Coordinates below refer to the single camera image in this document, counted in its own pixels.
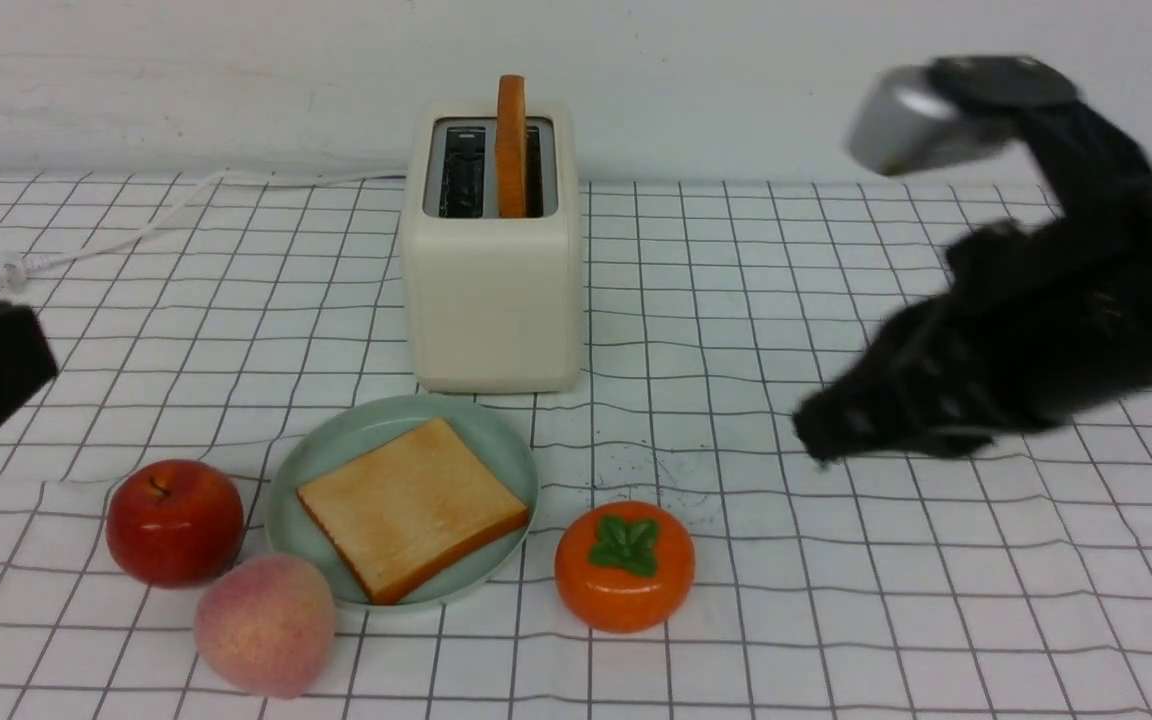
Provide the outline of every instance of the red apple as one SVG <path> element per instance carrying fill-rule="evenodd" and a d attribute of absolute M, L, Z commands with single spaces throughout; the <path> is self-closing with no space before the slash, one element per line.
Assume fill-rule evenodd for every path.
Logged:
<path fill-rule="evenodd" d="M 129 577 L 192 588 L 229 568 L 243 525 L 243 500 L 228 475 L 196 460 L 160 460 L 114 491 L 105 541 Z"/>

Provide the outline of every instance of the orange persimmon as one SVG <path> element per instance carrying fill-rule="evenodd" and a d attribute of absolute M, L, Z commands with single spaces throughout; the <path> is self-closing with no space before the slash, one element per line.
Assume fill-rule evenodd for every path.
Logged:
<path fill-rule="evenodd" d="M 691 592 L 696 547 L 682 523 L 636 500 L 608 502 L 576 518 L 554 553 L 558 596 L 604 632 L 664 623 Z"/>

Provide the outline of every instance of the white toaster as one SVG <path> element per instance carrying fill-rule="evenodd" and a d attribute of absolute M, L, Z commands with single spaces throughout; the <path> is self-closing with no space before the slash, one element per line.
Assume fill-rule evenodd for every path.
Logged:
<path fill-rule="evenodd" d="M 414 373 L 430 392 L 563 391 L 589 324 L 571 112 L 526 103 L 529 217 L 500 218 L 497 105 L 430 104 L 397 220 Z"/>

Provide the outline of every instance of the white cable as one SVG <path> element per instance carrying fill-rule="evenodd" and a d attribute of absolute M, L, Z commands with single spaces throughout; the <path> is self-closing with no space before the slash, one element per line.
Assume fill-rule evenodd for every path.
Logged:
<path fill-rule="evenodd" d="M 166 210 L 166 213 L 150 220 L 150 223 L 146 223 L 145 227 L 142 227 L 137 232 L 129 233 L 124 237 L 105 243 L 105 245 L 84 247 L 83 250 L 76 252 L 47 255 L 44 256 L 44 258 L 37 259 L 23 258 L 23 256 L 20 255 L 0 255 L 0 291 L 23 291 L 24 286 L 26 286 L 28 282 L 28 275 L 31 273 L 40 272 L 40 270 L 54 268 L 56 265 L 65 265 L 66 263 L 74 263 L 84 258 L 93 258 L 93 256 L 113 252 L 115 250 L 123 249 L 123 247 L 141 242 L 149 234 L 161 228 L 164 223 L 168 222 L 168 220 L 179 214 L 180 211 L 184 210 L 185 206 L 189 205 L 189 202 L 200 195 L 202 191 L 207 190 L 207 188 L 218 182 L 236 185 L 333 187 L 347 182 L 369 181 L 370 179 L 401 179 L 404 174 L 406 170 L 370 170 L 335 177 L 279 177 L 273 173 L 267 176 L 237 170 L 219 170 L 211 173 L 210 176 L 206 176 L 200 182 L 195 184 L 191 190 L 182 197 L 182 199 L 175 202 L 174 205 Z"/>

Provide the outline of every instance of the toast slice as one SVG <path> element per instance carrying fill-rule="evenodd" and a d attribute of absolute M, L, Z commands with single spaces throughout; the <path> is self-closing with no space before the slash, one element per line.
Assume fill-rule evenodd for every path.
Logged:
<path fill-rule="evenodd" d="M 526 526 L 529 510 L 444 418 L 296 491 L 376 605 L 394 605 L 470 553 Z"/>
<path fill-rule="evenodd" d="M 500 217 L 526 218 L 526 90 L 522 76 L 500 76 L 495 161 Z"/>

